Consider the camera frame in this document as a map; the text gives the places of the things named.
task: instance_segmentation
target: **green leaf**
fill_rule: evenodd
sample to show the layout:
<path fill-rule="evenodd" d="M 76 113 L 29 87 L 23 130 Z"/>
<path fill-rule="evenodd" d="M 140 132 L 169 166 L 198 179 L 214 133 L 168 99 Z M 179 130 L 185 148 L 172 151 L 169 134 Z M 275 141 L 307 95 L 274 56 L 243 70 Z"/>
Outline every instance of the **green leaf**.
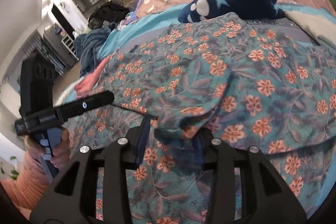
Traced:
<path fill-rule="evenodd" d="M 136 219 L 140 219 L 140 220 L 145 219 L 145 217 L 143 215 L 141 215 L 139 213 L 136 213 L 136 212 L 133 212 L 133 211 L 131 212 L 131 215 L 132 215 L 132 217 L 134 217 Z"/>
<path fill-rule="evenodd" d="M 177 200 L 177 201 L 186 201 L 188 198 L 189 198 L 189 195 L 186 193 L 164 197 L 164 199 L 166 200 Z"/>
<path fill-rule="evenodd" d="M 16 171 L 16 170 L 12 170 L 11 173 L 12 173 L 13 175 L 15 175 L 15 176 L 18 176 L 18 175 L 19 175 L 19 172 Z"/>

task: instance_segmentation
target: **teal blanket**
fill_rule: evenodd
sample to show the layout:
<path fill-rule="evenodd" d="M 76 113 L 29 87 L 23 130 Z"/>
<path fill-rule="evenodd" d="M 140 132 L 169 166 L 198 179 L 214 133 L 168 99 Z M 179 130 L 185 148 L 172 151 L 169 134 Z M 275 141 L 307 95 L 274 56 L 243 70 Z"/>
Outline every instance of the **teal blanket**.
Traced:
<path fill-rule="evenodd" d="M 190 144 L 202 126 L 233 147 L 258 146 L 309 213 L 336 147 L 335 67 L 325 48 L 252 29 L 234 13 L 173 25 L 134 53 L 114 54 L 92 93 L 110 90 L 116 105 L 156 117 L 143 164 L 127 172 L 133 222 L 204 222 L 211 172 L 195 165 Z M 140 122 L 112 106 L 85 113 L 72 153 L 104 147 Z M 239 217 L 239 189 L 236 200 Z"/>
<path fill-rule="evenodd" d="M 148 15 L 137 22 L 130 23 L 120 31 L 113 30 L 104 45 L 98 52 L 98 58 L 103 60 L 108 55 L 122 48 L 131 39 L 149 31 L 168 27 L 170 24 L 177 24 L 177 17 L 186 4 L 169 7 L 167 10 Z"/>

